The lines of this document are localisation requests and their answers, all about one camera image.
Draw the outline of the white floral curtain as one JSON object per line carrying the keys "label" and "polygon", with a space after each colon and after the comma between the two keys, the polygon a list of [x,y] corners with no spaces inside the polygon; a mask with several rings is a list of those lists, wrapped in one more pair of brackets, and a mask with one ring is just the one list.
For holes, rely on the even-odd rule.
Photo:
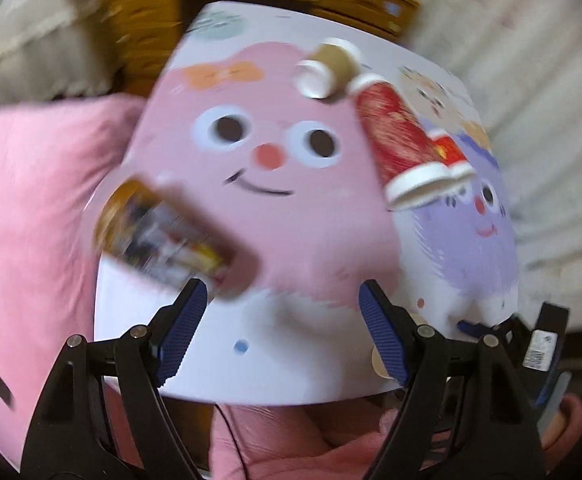
{"label": "white floral curtain", "polygon": [[582,0],[418,0],[411,50],[468,89],[506,181],[520,308],[582,330]]}

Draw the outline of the brown sleeve paper cup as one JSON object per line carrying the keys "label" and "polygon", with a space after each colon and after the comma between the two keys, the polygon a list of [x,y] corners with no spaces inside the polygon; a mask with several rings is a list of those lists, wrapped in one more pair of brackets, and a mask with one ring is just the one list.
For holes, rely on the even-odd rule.
{"label": "brown sleeve paper cup", "polygon": [[342,92],[362,70],[361,50],[342,38],[327,38],[298,62],[292,83],[302,96],[325,100]]}

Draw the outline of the small red paper cup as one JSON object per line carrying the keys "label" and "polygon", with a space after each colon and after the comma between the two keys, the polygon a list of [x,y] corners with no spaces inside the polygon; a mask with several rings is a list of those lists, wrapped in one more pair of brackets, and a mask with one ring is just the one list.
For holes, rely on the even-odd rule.
{"label": "small red paper cup", "polygon": [[428,138],[454,180],[463,182],[476,175],[475,169],[449,132],[440,128],[432,129],[428,132]]}

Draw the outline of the pink quilted blanket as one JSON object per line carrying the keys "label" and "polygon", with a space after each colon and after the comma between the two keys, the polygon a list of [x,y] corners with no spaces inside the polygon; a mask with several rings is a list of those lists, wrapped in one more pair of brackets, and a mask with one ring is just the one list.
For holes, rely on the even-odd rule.
{"label": "pink quilted blanket", "polygon": [[[90,335],[97,258],[82,210],[123,159],[138,96],[0,106],[0,454],[22,458],[38,396],[66,338]],[[395,412],[366,400],[216,408],[204,434],[216,479],[359,479]]]}

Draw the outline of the tall red paper cup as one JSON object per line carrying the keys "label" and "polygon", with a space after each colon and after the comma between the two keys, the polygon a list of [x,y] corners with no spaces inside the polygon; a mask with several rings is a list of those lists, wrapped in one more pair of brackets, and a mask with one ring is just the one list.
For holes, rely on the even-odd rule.
{"label": "tall red paper cup", "polygon": [[387,207],[421,207],[449,192],[451,172],[406,101],[374,73],[356,76],[347,86],[368,139]]}

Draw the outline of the cartoon monster tablecloth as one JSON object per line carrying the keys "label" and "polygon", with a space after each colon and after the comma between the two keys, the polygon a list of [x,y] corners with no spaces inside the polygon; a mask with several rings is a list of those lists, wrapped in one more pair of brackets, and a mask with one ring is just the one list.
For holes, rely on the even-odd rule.
{"label": "cartoon monster tablecloth", "polygon": [[451,134],[476,175],[424,207],[388,209],[353,103],[307,99],[292,85],[315,48],[259,42],[165,70],[126,174],[181,200],[259,261],[246,292],[212,297],[166,396],[302,405],[390,390],[372,368],[357,307],[368,278],[449,338],[461,320],[494,325],[518,308],[506,188],[466,87],[397,44],[366,58],[350,42],[426,130]]}

